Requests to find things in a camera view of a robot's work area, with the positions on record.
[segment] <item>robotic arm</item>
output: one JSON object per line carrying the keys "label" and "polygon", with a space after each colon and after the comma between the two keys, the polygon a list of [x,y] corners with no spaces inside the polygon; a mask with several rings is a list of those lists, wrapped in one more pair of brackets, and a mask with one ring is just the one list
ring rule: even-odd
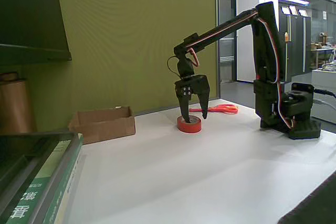
{"label": "robotic arm", "polygon": [[[195,75],[193,65],[198,66],[196,53],[247,25],[251,25],[253,30],[255,107],[261,118],[260,127],[287,132],[292,139],[319,137],[320,123],[310,120],[314,87],[293,83],[290,92],[283,92],[285,61],[280,48],[272,2],[259,4],[256,8],[242,12],[200,36],[194,33],[174,48],[175,57],[179,59],[177,69],[181,78],[175,82],[175,92],[183,119],[190,123],[188,102],[192,94],[197,94],[203,118],[207,117],[210,87],[205,75]],[[187,53],[190,53],[195,61],[187,58]]]}

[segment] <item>doorway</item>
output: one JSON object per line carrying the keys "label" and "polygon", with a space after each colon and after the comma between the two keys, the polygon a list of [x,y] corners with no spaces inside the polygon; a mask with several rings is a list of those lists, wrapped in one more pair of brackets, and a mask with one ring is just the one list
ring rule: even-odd
{"label": "doorway", "polygon": [[[217,0],[217,25],[220,25],[236,16],[236,0]],[[237,79],[236,32],[221,38],[218,41],[218,71],[219,87],[222,83]]]}

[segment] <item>gray cabinet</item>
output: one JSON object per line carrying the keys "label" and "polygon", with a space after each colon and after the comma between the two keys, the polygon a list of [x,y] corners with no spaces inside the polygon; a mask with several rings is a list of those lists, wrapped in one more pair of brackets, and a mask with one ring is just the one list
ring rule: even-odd
{"label": "gray cabinet", "polygon": [[[285,42],[285,33],[289,42]],[[279,36],[286,67],[286,81],[310,71],[310,17],[279,13]]]}

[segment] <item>green wall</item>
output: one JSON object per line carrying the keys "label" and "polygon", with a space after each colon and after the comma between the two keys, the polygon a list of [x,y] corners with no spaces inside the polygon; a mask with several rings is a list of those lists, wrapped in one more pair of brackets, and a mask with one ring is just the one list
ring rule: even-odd
{"label": "green wall", "polygon": [[[24,66],[38,129],[65,127],[78,110],[129,105],[135,112],[178,105],[166,67],[173,47],[215,26],[215,0],[60,0],[71,62]],[[216,50],[197,73],[216,97]],[[176,59],[170,64],[176,68]]]}

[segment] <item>scissors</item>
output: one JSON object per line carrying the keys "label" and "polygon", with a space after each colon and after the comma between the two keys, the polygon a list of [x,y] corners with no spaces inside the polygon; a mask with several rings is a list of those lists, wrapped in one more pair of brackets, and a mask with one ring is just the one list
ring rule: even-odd
{"label": "scissors", "polygon": [[[201,112],[202,109],[189,109],[189,112]],[[208,112],[222,112],[226,114],[237,114],[238,107],[233,104],[220,104],[215,107],[208,108]]]}

